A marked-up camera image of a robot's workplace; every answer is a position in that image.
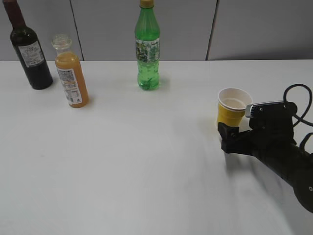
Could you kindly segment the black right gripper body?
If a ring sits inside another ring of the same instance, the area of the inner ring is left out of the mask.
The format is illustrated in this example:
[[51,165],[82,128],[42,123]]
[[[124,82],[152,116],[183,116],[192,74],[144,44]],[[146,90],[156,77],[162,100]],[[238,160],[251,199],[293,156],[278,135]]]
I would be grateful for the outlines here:
[[249,118],[249,127],[257,131],[252,139],[256,153],[248,156],[256,156],[262,150],[296,146],[292,122],[296,112],[295,103],[283,103],[261,117]]

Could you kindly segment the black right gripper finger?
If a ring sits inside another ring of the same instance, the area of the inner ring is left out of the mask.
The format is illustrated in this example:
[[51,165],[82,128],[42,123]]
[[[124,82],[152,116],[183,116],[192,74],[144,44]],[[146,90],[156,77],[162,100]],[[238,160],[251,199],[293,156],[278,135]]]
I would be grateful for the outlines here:
[[225,123],[218,123],[218,132],[222,138],[221,149],[227,153],[255,155],[256,148],[252,139],[257,129],[239,132],[239,127],[230,127]]

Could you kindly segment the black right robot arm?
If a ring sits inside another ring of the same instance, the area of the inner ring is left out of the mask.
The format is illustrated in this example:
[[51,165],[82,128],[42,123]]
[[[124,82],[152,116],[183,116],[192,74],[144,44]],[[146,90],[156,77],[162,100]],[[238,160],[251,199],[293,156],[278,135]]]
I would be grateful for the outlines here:
[[248,105],[246,116],[250,130],[218,123],[221,149],[229,153],[253,156],[287,182],[299,203],[313,211],[313,156],[302,142],[294,140],[292,116],[297,112],[293,102],[265,102]]

